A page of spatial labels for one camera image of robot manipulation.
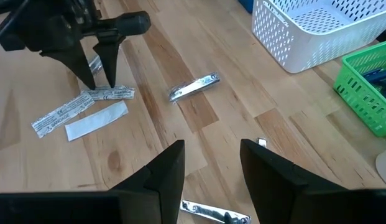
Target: black cable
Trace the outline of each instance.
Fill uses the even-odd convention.
[[[30,3],[30,0],[24,0],[20,6],[11,11],[9,15],[1,22],[0,24],[0,39],[1,37],[8,31],[13,23],[17,20],[17,18],[20,16],[21,12],[26,8],[26,6]]]

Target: wooden tabletop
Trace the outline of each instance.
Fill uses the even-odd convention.
[[[129,114],[83,138],[64,127],[39,139],[31,122],[84,88],[60,62],[0,47],[0,192],[106,190],[177,139],[186,141],[183,198],[257,217],[242,176],[239,142],[270,150],[344,187],[386,187],[375,137],[333,91],[340,60],[291,75],[250,32],[236,0],[102,0],[104,17],[147,11],[148,33],[121,45],[117,83],[136,88]],[[83,41],[88,57],[95,39]],[[214,88],[171,104],[172,87],[211,72]],[[105,83],[102,73],[97,83]],[[72,121],[116,101],[97,101]],[[205,223],[181,213],[180,223]]]

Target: white paper strip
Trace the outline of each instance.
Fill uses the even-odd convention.
[[[89,115],[79,121],[66,125],[68,141],[80,138],[103,126],[117,120],[128,113],[128,108],[122,100],[95,114]]]
[[[55,128],[66,123],[79,113],[88,109],[93,104],[94,100],[89,95],[89,93],[81,93],[81,95],[77,96],[63,106],[55,109],[49,114],[39,118],[31,125],[35,132],[38,134],[38,137],[42,138],[48,133],[51,133]]]
[[[89,93],[94,100],[121,100],[133,99],[135,97],[135,89],[126,86],[99,86],[95,90],[83,90]]]

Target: wood grain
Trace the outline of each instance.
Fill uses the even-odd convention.
[[[31,122],[86,88],[60,62],[0,47],[0,192],[107,190],[177,139],[186,141],[183,198],[253,217],[239,162],[242,138],[350,189],[386,187],[375,137],[332,90],[340,58],[291,75],[250,32],[235,0],[97,0],[104,17],[145,10],[152,27],[128,37],[117,84],[136,88],[129,114],[68,142],[63,127],[39,139]],[[95,38],[82,41],[94,56]],[[172,87],[218,72],[221,82],[171,104]],[[95,78],[106,83],[104,73]],[[72,121],[116,101],[98,101]],[[179,223],[209,223],[181,213]]]

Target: green plastic basket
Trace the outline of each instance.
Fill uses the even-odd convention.
[[[386,99],[361,74],[386,69],[386,42],[343,59],[334,89],[376,136],[386,136]]]

